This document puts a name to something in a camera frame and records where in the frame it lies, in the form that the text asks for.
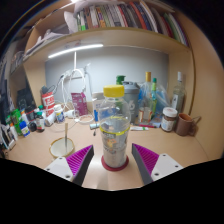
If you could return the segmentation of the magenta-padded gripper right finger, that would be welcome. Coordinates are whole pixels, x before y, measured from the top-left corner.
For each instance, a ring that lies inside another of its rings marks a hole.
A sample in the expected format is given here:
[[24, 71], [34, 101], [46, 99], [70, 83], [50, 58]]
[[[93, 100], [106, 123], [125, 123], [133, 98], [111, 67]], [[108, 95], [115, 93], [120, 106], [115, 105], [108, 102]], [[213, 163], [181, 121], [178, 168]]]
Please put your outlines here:
[[145, 185], [182, 169], [168, 154], [157, 154], [138, 144], [132, 144], [132, 155]]

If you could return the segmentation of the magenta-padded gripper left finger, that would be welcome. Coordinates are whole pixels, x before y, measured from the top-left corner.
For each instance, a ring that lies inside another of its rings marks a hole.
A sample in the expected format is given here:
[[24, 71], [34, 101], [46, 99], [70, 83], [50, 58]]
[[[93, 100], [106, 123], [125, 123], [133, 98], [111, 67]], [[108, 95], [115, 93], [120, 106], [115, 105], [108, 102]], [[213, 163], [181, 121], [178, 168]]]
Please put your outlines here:
[[58, 157], [45, 168], [45, 171], [81, 186], [93, 156], [94, 147], [89, 145], [67, 158]]

